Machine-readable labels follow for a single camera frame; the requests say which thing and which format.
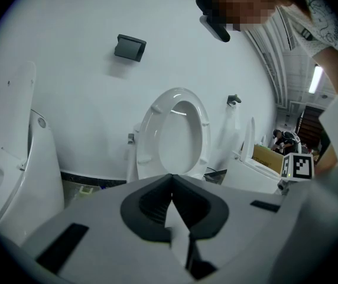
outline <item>fluorescent light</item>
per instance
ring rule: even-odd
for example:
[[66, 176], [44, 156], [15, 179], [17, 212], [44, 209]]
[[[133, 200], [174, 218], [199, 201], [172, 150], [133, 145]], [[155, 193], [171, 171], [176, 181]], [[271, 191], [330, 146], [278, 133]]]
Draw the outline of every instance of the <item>fluorescent light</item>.
[[313, 73], [311, 86], [310, 86], [310, 89], [308, 90], [309, 93], [315, 93], [317, 89], [317, 85], [319, 85], [322, 73], [323, 73], [323, 69], [318, 65], [315, 66], [315, 71]]

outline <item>floor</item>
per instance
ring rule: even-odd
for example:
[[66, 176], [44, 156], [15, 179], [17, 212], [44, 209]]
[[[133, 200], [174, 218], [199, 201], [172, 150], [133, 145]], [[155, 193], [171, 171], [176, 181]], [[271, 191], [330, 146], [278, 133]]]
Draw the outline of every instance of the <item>floor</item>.
[[67, 208], [74, 201], [91, 196], [93, 193], [100, 191], [99, 186], [79, 184], [63, 180], [64, 190], [64, 207]]
[[[210, 177], [205, 176], [206, 181], [215, 184], [222, 184], [225, 174], [217, 175]], [[91, 196], [93, 193], [100, 191], [102, 188], [100, 186], [86, 185], [82, 183], [74, 183], [70, 181], [63, 180], [63, 190], [64, 190], [64, 207], [67, 208], [74, 201], [79, 199], [86, 198]]]

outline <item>person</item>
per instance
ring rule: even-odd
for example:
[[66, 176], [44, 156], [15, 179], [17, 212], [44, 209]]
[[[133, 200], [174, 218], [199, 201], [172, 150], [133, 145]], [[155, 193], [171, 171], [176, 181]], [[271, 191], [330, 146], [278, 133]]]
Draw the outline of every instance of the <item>person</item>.
[[319, 159], [323, 157], [324, 153], [326, 152], [326, 150], [328, 149], [330, 145], [330, 140], [325, 130], [321, 132], [320, 144], [321, 144], [321, 150], [320, 150]]
[[[281, 7], [292, 31], [306, 53], [323, 68], [338, 94], [338, 17], [324, 0], [212, 0], [227, 24], [249, 28], [264, 23]], [[333, 146], [328, 146], [315, 173], [337, 163]]]
[[284, 156], [289, 153], [296, 153], [297, 143], [291, 133], [288, 131], [283, 133], [280, 130], [274, 130], [273, 136], [274, 138], [277, 138], [277, 142], [275, 142], [275, 144], [271, 147], [271, 150], [283, 154]]

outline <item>shirt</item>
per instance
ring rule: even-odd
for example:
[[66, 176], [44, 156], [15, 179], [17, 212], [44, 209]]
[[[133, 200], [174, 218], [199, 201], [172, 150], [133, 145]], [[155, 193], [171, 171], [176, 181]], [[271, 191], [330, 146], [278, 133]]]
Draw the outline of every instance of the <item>shirt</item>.
[[[315, 56], [327, 47], [338, 50], [338, 17], [328, 6], [325, 0], [306, 0], [311, 12], [312, 21], [304, 15], [296, 5], [282, 7], [287, 13], [291, 29], [310, 57]], [[313, 36], [311, 41], [306, 40], [301, 31], [306, 28]]]
[[283, 151], [279, 150], [280, 153], [286, 155], [288, 153], [296, 152], [296, 141], [294, 140], [294, 136], [288, 131], [282, 132], [282, 138], [275, 142], [276, 145], [281, 145], [281, 143], [292, 144], [293, 146], [286, 147]]

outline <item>white toilet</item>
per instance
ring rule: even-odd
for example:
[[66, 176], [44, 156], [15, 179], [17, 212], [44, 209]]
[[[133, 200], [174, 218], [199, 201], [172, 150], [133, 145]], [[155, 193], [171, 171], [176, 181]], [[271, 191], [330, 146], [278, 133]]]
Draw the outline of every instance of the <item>white toilet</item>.
[[17, 245], [64, 209], [51, 128], [31, 109], [36, 68], [26, 62], [0, 96], [0, 234]]
[[254, 142], [255, 121], [252, 117], [246, 127], [242, 152], [232, 152], [222, 185], [246, 191], [274, 193], [278, 189], [280, 174], [252, 159]]
[[127, 182], [166, 173], [201, 179], [210, 159], [210, 123], [199, 98], [174, 88], [151, 105], [134, 127]]

